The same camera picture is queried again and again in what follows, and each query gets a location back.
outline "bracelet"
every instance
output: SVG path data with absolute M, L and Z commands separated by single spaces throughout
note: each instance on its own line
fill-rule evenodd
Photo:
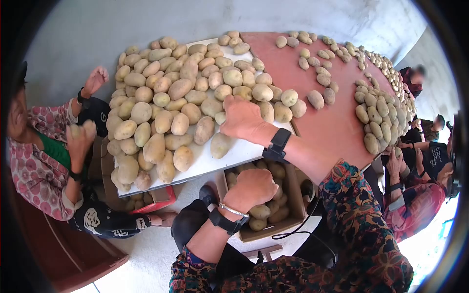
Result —
M 222 209 L 226 209 L 227 211 L 232 212 L 235 215 L 249 218 L 248 214 L 241 213 L 240 211 L 237 211 L 237 210 L 233 210 L 232 208 L 226 206 L 224 203 L 218 203 L 218 206 L 221 207 Z

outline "gray wall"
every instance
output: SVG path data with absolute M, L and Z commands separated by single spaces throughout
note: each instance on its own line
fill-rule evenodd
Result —
M 423 91 L 416 99 L 417 116 L 424 119 L 442 114 L 446 121 L 454 121 L 454 114 L 459 109 L 458 93 L 453 73 L 437 37 L 427 27 L 404 59 L 396 65 L 396 69 L 423 64 L 427 69 L 427 78 Z M 439 141 L 446 143 L 449 129 L 440 133 Z
M 28 106 L 65 102 L 98 65 L 111 82 L 95 96 L 108 99 L 119 54 L 165 35 L 190 43 L 227 30 L 306 30 L 399 61 L 425 27 L 409 0 L 62 0 L 26 56 Z

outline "white table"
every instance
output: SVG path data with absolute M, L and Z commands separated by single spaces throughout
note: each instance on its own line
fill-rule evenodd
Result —
M 195 44 L 204 44 L 208 45 L 210 43 L 216 43 L 217 39 L 209 39 L 200 42 L 194 42 L 191 44 L 187 44 L 189 48 L 191 45 Z M 243 55 L 234 55 L 233 49 L 229 46 L 221 46 L 221 50 L 225 57 L 230 58 L 233 60 L 233 63 L 237 60 L 245 60 L 251 62 L 253 56 L 251 52 L 247 52 Z M 257 71 L 254 75 L 257 76 L 261 74 L 262 71 Z M 213 96 L 214 91 L 212 89 L 208 89 L 207 96 L 208 98 L 215 99 Z M 292 133 L 293 128 L 290 123 L 278 123 L 274 121 L 273 123 L 275 126 L 280 128 L 285 128 Z M 191 125 L 188 129 L 188 133 L 194 134 L 195 132 L 195 125 Z M 215 133 L 219 132 L 219 126 L 215 123 Z M 212 139 L 207 141 L 204 145 L 196 145 L 194 142 L 189 146 L 189 148 L 194 153 L 194 164 L 187 170 L 186 172 L 179 172 L 176 170 L 176 175 L 173 179 L 171 184 L 164 184 L 161 180 L 158 179 L 158 175 L 156 172 L 156 168 L 153 168 L 149 171 L 151 178 L 153 179 L 153 183 L 148 190 L 158 189 L 161 187 L 165 187 L 168 185 L 179 184 L 186 182 L 188 180 L 194 179 L 196 177 L 202 176 L 204 174 L 212 173 L 217 170 L 228 169 L 243 163 L 247 163 L 250 161 L 254 161 L 260 159 L 262 157 L 262 151 L 264 150 L 263 146 L 250 143 L 243 139 L 233 139 L 233 146 L 230 148 L 228 153 L 221 159 L 215 159 L 210 154 L 210 142 Z M 141 190 L 137 189 L 135 185 L 132 185 L 129 192 L 123 192 L 118 190 L 119 197 L 126 197 L 133 194 L 142 193 Z

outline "pink floral shirt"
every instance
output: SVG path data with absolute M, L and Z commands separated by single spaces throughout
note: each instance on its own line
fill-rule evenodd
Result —
M 45 136 L 61 141 L 67 148 L 66 126 L 77 123 L 73 116 L 73 99 L 59 107 L 32 107 L 28 124 Z M 16 191 L 29 203 L 59 221 L 73 217 L 83 204 L 83 195 L 76 204 L 65 195 L 68 169 L 32 143 L 10 142 L 10 168 Z

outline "black shirt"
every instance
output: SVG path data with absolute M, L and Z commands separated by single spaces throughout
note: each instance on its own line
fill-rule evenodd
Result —
M 446 147 L 447 145 L 444 143 L 430 142 L 428 150 L 423 152 L 424 159 L 422 163 L 425 171 L 432 179 L 436 179 L 441 169 L 451 162 Z

